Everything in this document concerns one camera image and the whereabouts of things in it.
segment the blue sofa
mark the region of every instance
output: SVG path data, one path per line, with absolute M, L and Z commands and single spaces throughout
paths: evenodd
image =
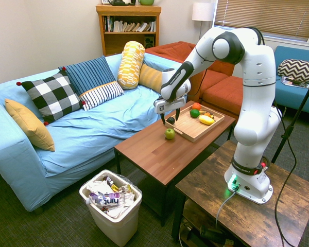
M 106 57 L 116 77 L 121 54 Z M 145 54 L 144 63 L 157 70 L 178 68 L 180 63 Z M 139 85 L 124 95 L 84 111 L 67 114 L 47 126 L 55 152 L 33 146 L 4 107 L 5 98 L 15 100 L 42 116 L 18 81 L 45 79 L 58 69 L 0 84 L 0 174 L 27 211 L 114 158 L 113 147 L 160 117 L 153 102 L 158 93 Z
M 290 48 L 285 46 L 277 46 L 274 52 L 274 58 L 276 61 L 276 71 L 278 66 L 285 60 L 285 59 L 300 59 L 309 61 L 309 50 L 304 49 L 296 49 Z M 276 75 L 276 103 L 279 105 L 283 105 L 285 107 L 298 109 L 307 89 L 303 89 L 300 87 L 288 86 L 284 85 L 281 82 L 281 77 L 277 74 Z M 309 113 L 309 98 L 303 107 L 304 112 Z

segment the gray carpet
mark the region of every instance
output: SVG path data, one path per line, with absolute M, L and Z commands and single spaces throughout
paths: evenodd
M 289 109 L 284 121 L 290 123 L 296 111 Z M 279 143 L 283 127 L 280 124 L 265 156 L 272 159 Z M 216 143 L 222 145 L 227 139 L 224 133 Z M 309 114 L 302 113 L 290 137 L 290 142 L 297 156 L 295 174 L 309 181 Z M 210 155 L 208 149 L 203 158 Z M 276 164 L 290 170 L 294 164 L 293 156 L 286 143 Z M 40 215 L 28 213 L 11 188 L 0 176 L 0 246 L 116 246 L 96 226 L 88 208 L 79 195 L 79 188 L 102 169 L 116 172 L 114 161 L 90 174 L 76 184 L 54 196 L 43 208 Z M 141 183 L 146 176 L 128 161 L 122 161 L 122 173 L 131 177 L 134 183 Z M 169 213 L 164 227 L 160 226 L 159 217 L 144 203 L 139 210 L 137 233 L 126 246 L 180 246 L 171 238 L 173 213 Z M 299 246 L 309 247 L 309 222 Z

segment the lamp shade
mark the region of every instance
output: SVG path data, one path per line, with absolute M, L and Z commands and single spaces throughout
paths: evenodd
M 214 18 L 215 3 L 194 3 L 192 20 L 209 22 Z

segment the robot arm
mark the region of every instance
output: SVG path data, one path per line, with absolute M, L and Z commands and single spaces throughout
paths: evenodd
M 243 69 L 243 103 L 234 129 L 238 144 L 225 180 L 230 190 L 234 190 L 233 181 L 240 185 L 238 194 L 258 204 L 272 195 L 270 180 L 260 162 L 280 122 L 277 109 L 272 107 L 276 90 L 273 50 L 260 46 L 260 37 L 253 28 L 211 28 L 176 72 L 163 73 L 161 98 L 154 103 L 163 122 L 163 113 L 175 109 L 178 120 L 179 108 L 186 103 L 184 94 L 190 91 L 189 77 L 207 69 L 215 60 L 239 63 Z

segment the yellow pillow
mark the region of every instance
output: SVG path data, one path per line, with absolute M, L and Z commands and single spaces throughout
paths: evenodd
M 162 72 L 143 64 L 140 70 L 139 84 L 160 93 Z
M 52 136 L 32 111 L 10 99 L 5 99 L 5 104 L 9 115 L 20 126 L 33 145 L 44 150 L 55 151 Z
M 117 78 L 117 82 L 123 89 L 134 89 L 138 86 L 143 60 L 144 46 L 136 41 L 127 42 Z

